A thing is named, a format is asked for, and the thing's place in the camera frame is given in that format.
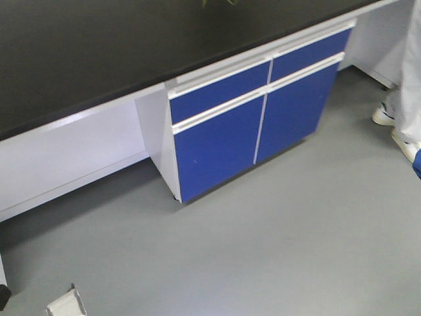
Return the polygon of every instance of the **black countertop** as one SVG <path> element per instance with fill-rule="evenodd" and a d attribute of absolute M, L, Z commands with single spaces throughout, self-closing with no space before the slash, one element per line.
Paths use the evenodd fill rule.
<path fill-rule="evenodd" d="M 2 0 L 0 140 L 377 0 Z"/>

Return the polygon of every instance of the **person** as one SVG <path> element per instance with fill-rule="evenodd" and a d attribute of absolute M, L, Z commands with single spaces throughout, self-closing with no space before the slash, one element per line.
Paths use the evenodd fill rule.
<path fill-rule="evenodd" d="M 405 45 L 401 85 L 381 102 L 372 119 L 394 126 L 393 140 L 414 163 L 421 149 L 421 0 L 415 0 Z M 421 167 L 421 155 L 417 166 Z"/>

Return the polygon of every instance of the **gray floor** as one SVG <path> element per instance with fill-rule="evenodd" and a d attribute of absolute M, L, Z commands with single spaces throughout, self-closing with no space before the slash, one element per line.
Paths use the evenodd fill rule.
<path fill-rule="evenodd" d="M 71 282 L 89 316 L 421 314 L 421 182 L 383 97 L 342 72 L 313 137 L 191 205 L 146 160 L 1 223 L 3 315 Z"/>

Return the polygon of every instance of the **blue drawer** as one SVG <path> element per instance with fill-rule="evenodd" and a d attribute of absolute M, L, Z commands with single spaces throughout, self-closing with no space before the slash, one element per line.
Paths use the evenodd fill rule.
<path fill-rule="evenodd" d="M 176 124 L 193 115 L 265 86 L 268 80 L 269 64 L 267 62 L 247 69 L 170 100 L 172 123 Z"/>
<path fill-rule="evenodd" d="M 268 94 L 257 161 L 288 148 L 316 130 L 338 64 Z"/>
<path fill-rule="evenodd" d="M 341 53 L 347 45 L 350 33 L 351 29 L 343 31 L 274 59 L 270 81 L 277 81 L 323 59 Z"/>
<path fill-rule="evenodd" d="M 263 97 L 174 137 L 182 202 L 253 166 Z"/>

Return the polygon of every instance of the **white shoe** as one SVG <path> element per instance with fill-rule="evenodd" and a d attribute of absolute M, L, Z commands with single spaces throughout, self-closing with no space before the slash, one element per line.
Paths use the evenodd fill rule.
<path fill-rule="evenodd" d="M 392 130 L 392 138 L 396 142 L 396 144 L 401 148 L 404 155 L 408 158 L 411 163 L 414 163 L 416 153 L 421 149 L 421 143 L 408 143 L 404 142 L 402 138 L 400 138 L 397 133 L 396 129 Z"/>
<path fill-rule="evenodd" d="M 387 113 L 386 105 L 384 102 L 380 103 L 380 106 L 374 111 L 371 117 L 376 124 L 382 126 L 395 126 L 395 118 L 391 117 Z"/>

